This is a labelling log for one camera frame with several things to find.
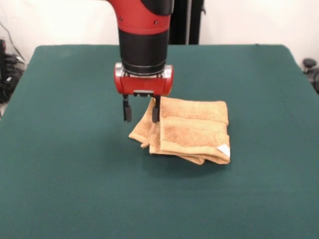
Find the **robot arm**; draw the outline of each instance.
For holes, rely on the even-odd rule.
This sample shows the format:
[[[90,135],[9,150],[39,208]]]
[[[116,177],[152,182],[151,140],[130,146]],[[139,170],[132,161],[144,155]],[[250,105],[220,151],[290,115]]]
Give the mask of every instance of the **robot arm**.
[[[170,93],[173,83],[173,67],[166,65],[166,57],[174,0],[107,1],[118,22],[121,63],[115,64],[114,79],[124,97],[124,120],[132,119],[128,95],[151,96],[157,122],[160,97]]]

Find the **towel fold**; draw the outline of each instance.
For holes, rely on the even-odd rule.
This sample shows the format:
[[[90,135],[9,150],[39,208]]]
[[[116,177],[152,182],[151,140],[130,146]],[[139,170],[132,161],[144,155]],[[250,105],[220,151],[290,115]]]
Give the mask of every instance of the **towel fold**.
[[[228,109],[223,101],[197,102],[162,97],[160,119],[152,122],[155,100],[129,138],[149,147],[150,154],[176,155],[198,165],[205,160],[230,163]]]

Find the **towel label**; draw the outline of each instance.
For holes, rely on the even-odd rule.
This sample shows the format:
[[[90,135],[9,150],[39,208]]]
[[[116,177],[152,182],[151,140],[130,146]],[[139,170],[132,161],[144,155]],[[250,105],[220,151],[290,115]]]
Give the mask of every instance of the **towel label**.
[[[219,146],[217,149],[230,157],[230,148],[226,144]]]

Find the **white wall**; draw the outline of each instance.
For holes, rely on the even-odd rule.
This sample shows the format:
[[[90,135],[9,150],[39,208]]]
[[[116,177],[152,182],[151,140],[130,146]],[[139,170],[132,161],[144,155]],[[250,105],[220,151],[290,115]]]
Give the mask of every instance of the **white wall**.
[[[284,44],[298,64],[319,61],[318,0],[205,0],[205,7],[200,44]],[[43,44],[118,44],[115,14],[102,0],[0,0],[0,20],[27,60]]]
[[[200,44],[284,44],[319,64],[319,0],[205,0]]]

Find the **table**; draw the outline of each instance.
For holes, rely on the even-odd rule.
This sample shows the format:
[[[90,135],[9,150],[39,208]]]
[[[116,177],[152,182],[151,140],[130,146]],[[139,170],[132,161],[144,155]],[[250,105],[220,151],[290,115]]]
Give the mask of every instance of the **table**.
[[[224,100],[231,163],[128,139],[118,46],[38,47],[0,122],[0,238],[319,238],[319,101],[281,45],[169,46],[171,97]]]

